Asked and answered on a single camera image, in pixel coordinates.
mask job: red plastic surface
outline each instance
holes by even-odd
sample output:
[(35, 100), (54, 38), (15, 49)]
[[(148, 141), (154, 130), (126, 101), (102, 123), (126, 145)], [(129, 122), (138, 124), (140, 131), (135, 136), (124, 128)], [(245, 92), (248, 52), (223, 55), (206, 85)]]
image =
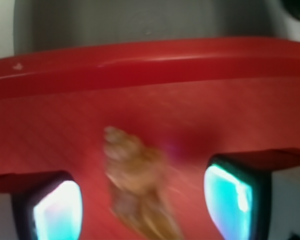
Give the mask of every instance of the red plastic surface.
[(220, 239), (203, 194), (207, 160), (300, 148), (300, 43), (199, 39), (6, 58), (0, 99), (0, 174), (69, 171), (83, 194), (81, 239), (141, 238), (109, 211), (108, 125), (166, 152), (167, 192), (185, 237)]

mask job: brown food piece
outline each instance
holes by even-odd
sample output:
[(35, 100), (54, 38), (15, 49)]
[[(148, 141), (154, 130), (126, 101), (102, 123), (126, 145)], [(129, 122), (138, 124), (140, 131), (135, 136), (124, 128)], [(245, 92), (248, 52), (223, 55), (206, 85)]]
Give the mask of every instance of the brown food piece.
[(163, 154), (114, 127), (105, 129), (105, 140), (113, 213), (148, 239), (183, 239), (163, 192)]

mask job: cyan light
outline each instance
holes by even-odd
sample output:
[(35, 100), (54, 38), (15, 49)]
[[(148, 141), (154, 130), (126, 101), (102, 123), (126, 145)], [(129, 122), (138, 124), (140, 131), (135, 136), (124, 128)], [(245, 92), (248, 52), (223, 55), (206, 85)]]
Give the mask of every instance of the cyan light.
[(211, 219), (224, 239), (249, 239), (253, 199), (251, 186), (212, 164), (204, 174), (204, 195)]
[(82, 216), (80, 187), (74, 181), (62, 182), (33, 208), (38, 240), (77, 240)]

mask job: red plastic edge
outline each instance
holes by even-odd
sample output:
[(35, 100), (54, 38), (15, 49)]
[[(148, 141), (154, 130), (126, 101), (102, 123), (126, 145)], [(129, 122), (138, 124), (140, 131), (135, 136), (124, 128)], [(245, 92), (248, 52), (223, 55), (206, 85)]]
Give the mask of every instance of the red plastic edge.
[(220, 79), (300, 77), (300, 43), (231, 37), (69, 48), (0, 59), (0, 99)]

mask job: gray surface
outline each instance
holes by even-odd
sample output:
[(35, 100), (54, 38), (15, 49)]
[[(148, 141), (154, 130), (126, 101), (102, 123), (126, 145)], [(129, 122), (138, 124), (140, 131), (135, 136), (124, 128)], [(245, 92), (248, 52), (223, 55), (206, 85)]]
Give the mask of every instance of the gray surface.
[(16, 0), (14, 51), (225, 36), (285, 38), (281, 22), (267, 0)]

